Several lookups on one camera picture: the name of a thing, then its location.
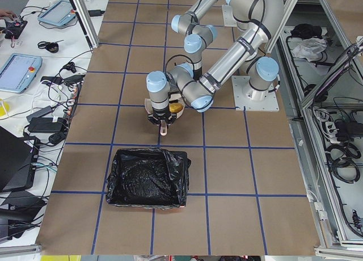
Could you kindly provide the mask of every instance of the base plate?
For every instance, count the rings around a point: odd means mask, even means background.
[[[269,92],[263,101],[253,101],[242,93],[242,87],[245,86],[249,80],[250,77],[239,75],[232,76],[233,96],[236,110],[244,111],[246,108],[246,111],[278,112],[279,107],[275,92]]]
[[[236,27],[237,21],[233,18],[232,7],[222,5],[223,22],[225,27]]]

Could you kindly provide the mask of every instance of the human hand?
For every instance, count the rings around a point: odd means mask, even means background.
[[[11,10],[0,9],[0,19],[4,19],[5,17],[8,17],[10,20],[14,21],[14,18],[16,18],[16,14],[13,13]]]

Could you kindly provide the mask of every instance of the white desk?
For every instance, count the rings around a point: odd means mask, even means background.
[[[27,6],[40,6],[45,7],[49,6],[50,3],[54,3],[57,0],[29,0]],[[86,2],[86,6],[89,10],[105,10],[107,7],[108,0],[92,0],[91,2]],[[23,14],[28,12],[39,10],[39,9],[26,9]],[[86,39],[84,38],[83,32],[79,23],[75,26],[65,28],[62,30],[52,29],[48,30],[38,24],[37,14],[31,14],[24,18],[28,21],[28,25],[25,27],[23,33],[20,36],[20,39],[16,41],[15,48],[10,47],[10,40],[4,38],[4,35],[0,35],[0,66],[2,66],[6,60],[9,58],[12,53],[22,53],[22,54],[33,54],[37,56],[41,56],[43,58],[43,64],[39,71],[37,72],[36,78],[31,82],[28,88],[22,94],[14,94],[11,92],[3,92],[0,91],[0,98],[8,99],[6,100],[10,106],[9,115],[13,115],[18,112],[23,112],[31,108],[31,104],[33,101],[33,96],[35,94],[39,94],[41,90],[44,90],[40,96],[36,98],[36,102],[33,105],[34,107],[46,107],[51,105],[51,101],[48,98],[48,88],[46,85],[42,85],[40,83],[40,78],[44,75],[46,76],[54,76],[58,73],[58,71],[70,61],[74,56],[89,50]],[[95,30],[98,33],[100,30],[100,26],[102,23],[103,17],[93,17],[91,18],[94,24]],[[4,25],[4,22],[0,20],[0,26]],[[59,43],[60,50],[59,52],[53,54],[45,49],[39,49],[37,47],[37,43],[39,41],[57,41],[64,40]],[[86,53],[81,55],[79,58],[74,60],[77,66],[87,69],[91,60],[91,53]],[[84,73],[85,71],[77,68],[77,73]],[[63,77],[69,77],[73,75],[70,71],[64,70],[62,73]],[[24,113],[22,115],[6,119],[0,120],[0,126],[7,129],[12,134],[21,137],[23,133],[24,126],[28,125],[28,121],[26,120],[26,116],[29,115],[30,112]],[[53,115],[55,116],[63,116],[63,111],[61,107],[59,107]],[[42,142],[48,139],[48,134],[37,134],[38,138],[42,140]],[[55,148],[44,148],[44,150],[54,150],[57,148],[61,148],[62,144],[57,145]],[[43,155],[53,161],[57,159],[59,150],[55,150],[51,153],[44,153]],[[38,162],[42,162],[44,164],[48,164],[49,161],[45,159],[39,159]],[[49,184],[47,190],[45,191],[45,196],[48,196],[51,192],[52,185],[54,182],[56,174],[53,171],[49,172]],[[36,171],[33,187],[29,190],[33,195],[42,195],[44,192],[45,185],[47,183],[48,173],[46,169],[39,169]],[[45,207],[43,207],[38,215],[43,214],[45,211]],[[4,242],[0,244],[0,247],[13,247],[13,246],[27,246],[33,245],[35,243],[36,237],[39,233],[39,228],[32,229],[30,231],[25,231],[24,234],[20,238],[13,238],[10,241]]]

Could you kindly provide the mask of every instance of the blue tablet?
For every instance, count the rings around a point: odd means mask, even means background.
[[[42,58],[13,53],[0,70],[0,91],[22,92],[35,78]]]
[[[75,12],[69,1],[59,0],[53,6],[49,7],[46,12],[38,16],[38,21],[50,24],[56,27],[67,25],[75,18]]]

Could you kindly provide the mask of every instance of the yellow object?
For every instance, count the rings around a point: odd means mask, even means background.
[[[183,105],[180,103],[171,103],[169,105],[169,110],[172,113],[178,113],[183,109]]]
[[[4,107],[6,109],[6,112],[9,111],[9,104],[7,104],[7,102],[3,101],[1,98],[0,98],[0,116],[3,116],[6,114],[5,110],[4,110]]]
[[[81,261],[80,255],[43,255],[41,261]]]

